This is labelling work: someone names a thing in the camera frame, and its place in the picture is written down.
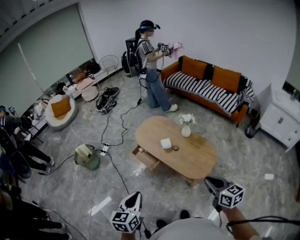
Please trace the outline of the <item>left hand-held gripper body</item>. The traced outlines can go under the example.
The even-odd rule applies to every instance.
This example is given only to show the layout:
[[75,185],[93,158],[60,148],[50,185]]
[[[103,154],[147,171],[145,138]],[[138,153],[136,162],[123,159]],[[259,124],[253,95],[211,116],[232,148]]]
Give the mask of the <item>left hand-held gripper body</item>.
[[125,208],[113,211],[110,223],[120,233],[133,233],[141,225],[141,208]]

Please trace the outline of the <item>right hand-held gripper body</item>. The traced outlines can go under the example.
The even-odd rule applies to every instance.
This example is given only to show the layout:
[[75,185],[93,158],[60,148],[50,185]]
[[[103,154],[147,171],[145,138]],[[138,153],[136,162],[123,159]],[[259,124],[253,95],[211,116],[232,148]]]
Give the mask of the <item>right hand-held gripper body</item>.
[[245,189],[239,184],[229,183],[225,187],[216,188],[213,193],[215,198],[212,205],[220,212],[221,208],[237,207],[243,201]]

